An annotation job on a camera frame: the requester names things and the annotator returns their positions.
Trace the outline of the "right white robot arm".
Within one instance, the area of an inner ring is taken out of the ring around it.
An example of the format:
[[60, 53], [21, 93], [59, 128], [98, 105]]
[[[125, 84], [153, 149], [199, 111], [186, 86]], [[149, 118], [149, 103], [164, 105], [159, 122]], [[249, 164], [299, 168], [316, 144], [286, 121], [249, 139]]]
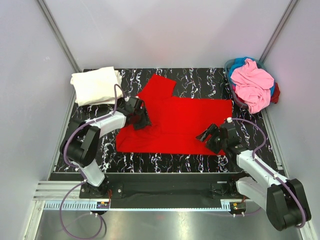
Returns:
[[242, 143], [232, 121], [220, 126], [211, 124], [196, 137], [207, 149], [217, 154], [223, 151], [227, 158], [246, 172], [227, 185], [228, 195], [241, 195], [255, 202], [278, 231], [289, 227], [303, 228], [312, 215], [303, 184], [273, 170]]

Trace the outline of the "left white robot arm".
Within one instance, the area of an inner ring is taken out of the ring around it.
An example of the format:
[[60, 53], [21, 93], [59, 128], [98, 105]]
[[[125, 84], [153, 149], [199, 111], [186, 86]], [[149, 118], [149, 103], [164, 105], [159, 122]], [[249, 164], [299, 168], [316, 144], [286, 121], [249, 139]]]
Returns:
[[91, 195], [103, 198], [108, 193], [108, 179], [96, 161], [100, 138], [124, 127], [141, 130], [150, 125], [145, 102], [131, 96], [117, 102], [106, 115], [86, 121], [72, 120], [59, 151], [64, 162], [83, 176], [84, 188]]

